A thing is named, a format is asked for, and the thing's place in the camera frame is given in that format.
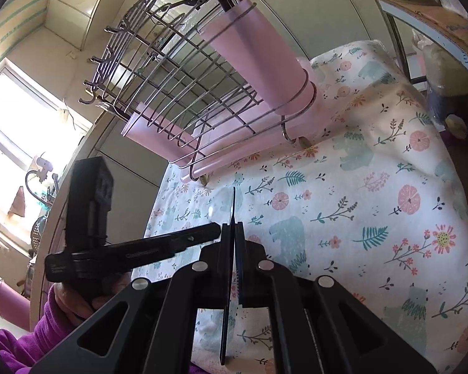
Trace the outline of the person's left hand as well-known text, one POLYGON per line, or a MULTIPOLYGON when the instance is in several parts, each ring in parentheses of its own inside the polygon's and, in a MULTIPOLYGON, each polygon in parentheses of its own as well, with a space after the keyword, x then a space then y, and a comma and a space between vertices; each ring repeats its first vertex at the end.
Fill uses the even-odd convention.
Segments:
POLYGON ((53 290, 57 305, 66 314, 68 320, 77 327, 90 318, 114 295, 127 287, 130 282, 131 274, 122 274, 112 285, 109 295, 95 297, 90 302, 84 300, 73 288, 62 283, 54 284, 53 290))

